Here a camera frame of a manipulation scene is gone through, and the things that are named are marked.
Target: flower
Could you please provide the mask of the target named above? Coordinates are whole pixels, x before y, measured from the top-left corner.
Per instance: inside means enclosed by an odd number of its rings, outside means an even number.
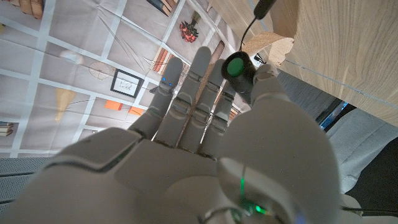
[[[193,26],[194,24],[188,24],[187,22],[180,24],[181,38],[186,42],[193,43],[198,37],[198,31]]]

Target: vase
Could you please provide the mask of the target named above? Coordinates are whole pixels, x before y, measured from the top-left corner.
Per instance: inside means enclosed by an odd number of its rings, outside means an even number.
[[[193,27],[199,22],[199,20],[200,20],[200,15],[199,15],[199,13],[198,12],[193,12],[193,14],[192,14],[192,21],[191,21],[191,24],[190,25],[192,25]]]

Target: metal grille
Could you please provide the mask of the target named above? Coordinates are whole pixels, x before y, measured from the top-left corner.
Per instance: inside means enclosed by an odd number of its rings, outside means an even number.
[[[3,218],[4,213],[10,207],[11,203],[4,203],[0,205],[0,220]]]
[[[0,202],[14,200],[29,183],[33,175],[0,177]]]
[[[49,159],[49,157],[2,158],[0,159],[0,175],[35,172]]]

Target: black cylindrical object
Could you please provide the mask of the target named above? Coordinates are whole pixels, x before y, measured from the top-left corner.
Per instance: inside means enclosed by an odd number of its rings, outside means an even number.
[[[253,78],[256,68],[246,52],[230,55],[221,68],[223,78],[229,81],[234,90],[250,105]]]

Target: green button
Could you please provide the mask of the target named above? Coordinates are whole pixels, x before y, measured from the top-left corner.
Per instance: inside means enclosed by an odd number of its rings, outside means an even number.
[[[244,62],[241,58],[234,58],[226,68],[229,75],[232,77],[239,76],[244,70]]]

